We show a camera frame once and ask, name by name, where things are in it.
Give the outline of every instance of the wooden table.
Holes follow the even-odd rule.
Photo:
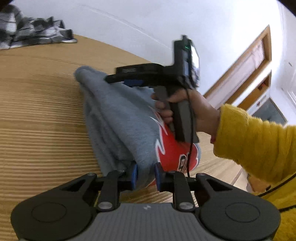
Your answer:
[[[147,63],[116,47],[76,37],[77,44],[0,51],[0,240],[16,240],[10,213],[20,201],[85,173],[101,174],[73,72],[82,65],[113,73],[118,66]],[[205,154],[195,172],[231,182],[240,167],[214,157],[208,136],[201,135],[201,140]],[[122,200],[172,201],[169,193],[158,193],[155,187],[123,195]]]

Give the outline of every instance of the black and white plaid shirt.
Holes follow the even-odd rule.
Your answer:
[[[27,18],[14,5],[0,12],[0,50],[37,44],[76,43],[71,29],[53,17]]]

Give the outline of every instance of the red fabric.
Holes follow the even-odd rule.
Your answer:
[[[163,169],[169,171],[180,171],[186,173],[187,159],[190,149],[190,143],[181,143],[175,140],[175,137],[169,127],[163,122],[160,114],[156,111],[155,118],[152,119],[159,126],[159,139],[155,142],[155,153],[157,160],[161,163]],[[192,146],[192,152],[189,163],[189,170],[193,170],[198,164],[198,149]]]

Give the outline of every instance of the yellow fuzzy sleeve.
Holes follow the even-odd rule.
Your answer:
[[[262,180],[277,183],[296,171],[296,126],[263,122],[224,105],[214,154],[234,160]]]

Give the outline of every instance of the fingers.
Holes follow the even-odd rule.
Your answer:
[[[164,109],[165,108],[165,104],[163,103],[163,102],[161,102],[161,101],[156,101],[155,102],[155,107],[157,108],[157,109]]]
[[[191,97],[192,90],[188,90],[188,94],[189,94],[189,97]],[[186,90],[179,89],[168,99],[168,101],[172,102],[172,103],[177,103],[177,102],[180,102],[180,101],[185,100],[187,98],[188,98],[188,96],[187,96]]]
[[[171,110],[162,110],[160,112],[160,115],[161,115],[162,118],[172,117],[173,112]]]
[[[167,118],[163,118],[164,123],[169,124],[171,122],[173,122],[173,118],[172,117],[167,117]]]
[[[157,96],[156,96],[155,93],[153,93],[153,94],[151,95],[151,99],[153,99],[153,100],[158,100],[158,98],[157,98]]]

